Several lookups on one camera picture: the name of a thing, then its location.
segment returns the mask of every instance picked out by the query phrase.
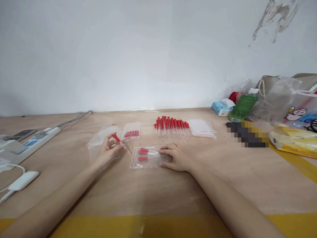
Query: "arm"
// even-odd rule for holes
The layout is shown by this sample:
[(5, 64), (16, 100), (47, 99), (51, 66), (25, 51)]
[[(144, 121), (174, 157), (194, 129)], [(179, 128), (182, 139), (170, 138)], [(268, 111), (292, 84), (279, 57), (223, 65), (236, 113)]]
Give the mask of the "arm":
[(234, 237), (284, 237), (251, 202), (213, 174), (208, 166), (190, 158), (179, 145), (165, 145), (159, 153), (173, 157), (172, 163), (162, 162), (161, 167), (187, 171), (195, 178)]
[(117, 143), (116, 140), (109, 142), (113, 134), (105, 138), (97, 159), (89, 167), (24, 213), (0, 237), (46, 237), (123, 147), (116, 145), (111, 148)]

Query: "left hand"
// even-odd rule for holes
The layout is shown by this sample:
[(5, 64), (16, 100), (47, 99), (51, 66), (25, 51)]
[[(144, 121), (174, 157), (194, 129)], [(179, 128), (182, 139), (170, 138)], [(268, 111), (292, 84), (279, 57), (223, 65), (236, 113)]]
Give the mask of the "left hand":
[(103, 141), (102, 147), (98, 153), (97, 159), (93, 162), (93, 166), (97, 169), (104, 170), (111, 163), (113, 158), (119, 153), (123, 148), (122, 144), (118, 144), (114, 147), (114, 144), (117, 144), (117, 140), (112, 140), (109, 142), (111, 137), (116, 134), (116, 132), (107, 135)]

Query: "smartphone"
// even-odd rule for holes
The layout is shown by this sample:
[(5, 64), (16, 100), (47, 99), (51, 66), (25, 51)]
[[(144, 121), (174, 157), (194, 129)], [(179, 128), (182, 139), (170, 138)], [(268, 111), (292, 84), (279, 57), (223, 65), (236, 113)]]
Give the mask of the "smartphone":
[(11, 136), (10, 138), (8, 138), (6, 140), (21, 141), (21, 140), (27, 138), (28, 136), (32, 135), (35, 132), (37, 132), (37, 130), (35, 130), (35, 129), (24, 130), (24, 131), (19, 132), (18, 134), (15, 134), (14, 136)]

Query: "power strip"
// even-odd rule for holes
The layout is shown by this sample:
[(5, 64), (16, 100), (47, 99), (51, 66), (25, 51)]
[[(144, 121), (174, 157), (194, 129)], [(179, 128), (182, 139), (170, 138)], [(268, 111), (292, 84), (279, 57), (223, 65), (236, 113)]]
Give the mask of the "power strip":
[[(26, 147), (25, 150), (18, 154), (11, 153), (7, 149), (0, 150), (0, 164), (19, 164), (24, 161), (27, 157), (38, 150), (42, 145), (52, 139), (61, 131), (60, 128), (55, 127), (54, 129), (47, 132), (47, 135), (41, 139), (36, 139), (35, 137), (29, 139), (23, 145)], [(14, 166), (11, 165), (0, 165), (0, 173), (6, 170), (13, 169)]]

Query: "yellow package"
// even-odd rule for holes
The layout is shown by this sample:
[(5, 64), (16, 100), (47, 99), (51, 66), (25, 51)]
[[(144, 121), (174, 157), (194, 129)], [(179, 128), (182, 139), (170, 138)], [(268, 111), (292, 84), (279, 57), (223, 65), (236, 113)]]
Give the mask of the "yellow package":
[(288, 127), (275, 127), (269, 138), (278, 150), (317, 159), (317, 133)]

